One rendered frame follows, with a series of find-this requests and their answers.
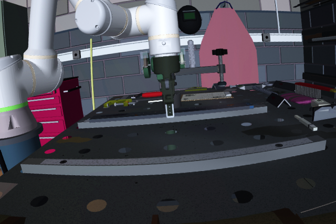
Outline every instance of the pink circle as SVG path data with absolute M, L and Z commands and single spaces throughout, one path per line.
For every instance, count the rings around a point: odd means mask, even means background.
M 50 154 L 50 153 L 53 153 L 55 151 L 56 151 L 55 149 L 49 149 L 49 150 L 46 150 L 44 153 L 45 154 Z

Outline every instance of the red handle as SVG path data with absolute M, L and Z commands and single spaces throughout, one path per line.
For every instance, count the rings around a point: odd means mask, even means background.
M 161 97 L 162 96 L 162 92 L 148 92 L 148 93 L 144 93 L 142 94 L 142 97 Z

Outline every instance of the pink object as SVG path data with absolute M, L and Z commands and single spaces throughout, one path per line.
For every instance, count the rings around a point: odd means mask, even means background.
M 226 85 L 259 83 L 257 50 L 253 40 L 234 9 L 214 10 L 203 37 L 199 62 L 201 67 L 218 65 L 212 50 L 227 49 L 223 55 Z M 219 73 L 201 74 L 202 87 L 211 88 L 219 82 Z
M 78 86 L 78 77 L 65 78 L 57 90 L 28 98 L 36 121 L 43 125 L 41 146 L 83 118 L 79 89 L 64 92 Z
M 50 153 L 53 153 L 55 151 L 56 151 L 55 149 L 49 149 L 49 150 L 45 151 L 44 153 L 45 154 L 50 154 Z
M 296 94 L 296 93 L 288 93 L 281 95 L 283 98 L 285 98 L 289 102 L 294 102 L 297 104 L 309 104 L 311 103 L 311 100 L 314 100 L 315 98 L 307 97 L 302 94 Z

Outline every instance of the yellow clamp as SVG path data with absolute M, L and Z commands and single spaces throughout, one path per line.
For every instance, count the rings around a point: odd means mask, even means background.
M 108 108 L 112 105 L 114 105 L 115 103 L 123 103 L 124 106 L 128 106 L 128 103 L 132 102 L 132 99 L 125 99 L 125 100 L 112 100 L 112 101 L 108 101 L 106 103 L 104 103 L 104 108 Z

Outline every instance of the pink cover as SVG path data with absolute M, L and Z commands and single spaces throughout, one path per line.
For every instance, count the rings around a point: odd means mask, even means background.
M 302 94 L 296 94 L 296 93 L 288 93 L 288 94 L 282 94 L 283 98 L 285 98 L 289 102 L 294 102 L 297 104 L 309 104 L 311 103 L 311 100 L 314 100 L 315 98 L 307 97 Z
M 227 49 L 223 56 L 226 85 L 259 83 L 257 50 L 253 40 L 234 9 L 214 10 L 203 37 L 199 62 L 201 67 L 218 65 L 212 50 Z M 219 82 L 219 73 L 201 74 L 202 87 L 211 88 Z

